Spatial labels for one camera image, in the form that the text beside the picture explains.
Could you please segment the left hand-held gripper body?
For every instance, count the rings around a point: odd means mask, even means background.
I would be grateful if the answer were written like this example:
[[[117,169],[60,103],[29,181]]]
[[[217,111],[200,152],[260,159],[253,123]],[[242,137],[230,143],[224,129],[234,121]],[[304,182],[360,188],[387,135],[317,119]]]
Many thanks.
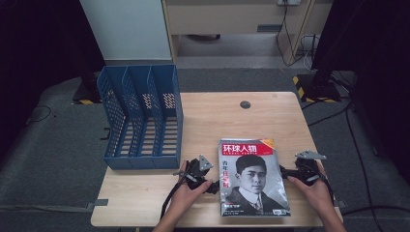
[[[176,172],[176,175],[184,177],[190,189],[196,189],[205,181],[205,175],[213,165],[203,156],[200,155],[198,159],[188,161],[186,168]]]

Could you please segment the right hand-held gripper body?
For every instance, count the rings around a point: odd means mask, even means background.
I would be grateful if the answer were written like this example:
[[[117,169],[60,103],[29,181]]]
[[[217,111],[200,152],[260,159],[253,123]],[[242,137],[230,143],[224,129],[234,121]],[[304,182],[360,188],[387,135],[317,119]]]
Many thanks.
[[[317,160],[325,160],[327,157],[318,153],[306,150],[295,155],[297,158],[296,170],[287,170],[286,176],[292,176],[302,181],[307,186],[312,186],[317,180],[324,179],[320,172]]]

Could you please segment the person's left hand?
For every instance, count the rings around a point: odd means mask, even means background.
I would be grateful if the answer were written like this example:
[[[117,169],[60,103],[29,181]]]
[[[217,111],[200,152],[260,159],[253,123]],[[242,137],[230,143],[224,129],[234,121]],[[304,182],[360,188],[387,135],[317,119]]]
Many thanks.
[[[199,187],[191,189],[184,177],[180,177],[177,182],[177,189],[171,196],[170,204],[164,214],[164,218],[176,224],[185,212],[193,205],[196,199],[201,196],[212,184],[207,180]]]

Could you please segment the dark curtain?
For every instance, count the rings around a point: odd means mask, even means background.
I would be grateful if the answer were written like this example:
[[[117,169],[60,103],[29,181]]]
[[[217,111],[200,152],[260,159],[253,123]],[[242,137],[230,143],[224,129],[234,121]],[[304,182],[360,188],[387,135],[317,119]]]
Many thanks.
[[[319,81],[357,75],[353,98],[373,145],[410,184],[410,0],[334,0],[313,67]]]
[[[0,0],[0,165],[46,88],[81,77],[94,97],[104,65],[80,0]]]

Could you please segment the person's right hand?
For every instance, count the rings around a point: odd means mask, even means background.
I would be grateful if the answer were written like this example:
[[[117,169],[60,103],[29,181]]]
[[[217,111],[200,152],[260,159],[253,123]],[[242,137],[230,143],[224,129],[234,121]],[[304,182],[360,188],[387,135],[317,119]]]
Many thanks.
[[[287,180],[303,193],[308,204],[322,220],[329,220],[331,217],[338,218],[328,187],[321,179],[316,180],[312,186],[307,186],[292,176],[288,177]]]

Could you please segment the black stand base striped tape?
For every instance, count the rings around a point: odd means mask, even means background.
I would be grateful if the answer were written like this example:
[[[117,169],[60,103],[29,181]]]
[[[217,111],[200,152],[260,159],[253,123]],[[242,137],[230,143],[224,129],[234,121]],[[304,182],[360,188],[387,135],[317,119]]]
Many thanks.
[[[340,94],[333,82],[319,81],[314,74],[297,74],[292,80],[302,102],[340,101]]]
[[[80,84],[73,95],[73,104],[101,103],[100,93],[97,87],[97,77],[81,77]]]

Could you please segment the blue plastic file rack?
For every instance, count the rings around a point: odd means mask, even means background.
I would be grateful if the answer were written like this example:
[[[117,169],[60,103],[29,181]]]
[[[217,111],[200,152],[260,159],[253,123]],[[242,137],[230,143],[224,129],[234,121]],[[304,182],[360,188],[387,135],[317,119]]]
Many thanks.
[[[173,64],[106,66],[97,80],[113,170],[177,169],[184,114]]]

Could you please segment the white cabinet panel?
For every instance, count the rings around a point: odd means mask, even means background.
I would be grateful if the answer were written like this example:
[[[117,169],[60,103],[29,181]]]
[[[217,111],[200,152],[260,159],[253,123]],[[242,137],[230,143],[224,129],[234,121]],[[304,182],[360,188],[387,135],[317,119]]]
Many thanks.
[[[170,60],[162,0],[79,0],[106,61]]]

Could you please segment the portrait magazine with red banner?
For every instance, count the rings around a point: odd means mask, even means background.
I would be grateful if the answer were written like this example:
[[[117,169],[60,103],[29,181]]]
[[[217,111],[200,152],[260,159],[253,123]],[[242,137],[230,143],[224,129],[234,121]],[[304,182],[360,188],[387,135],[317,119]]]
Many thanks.
[[[221,139],[219,170],[223,217],[290,216],[273,138]]]

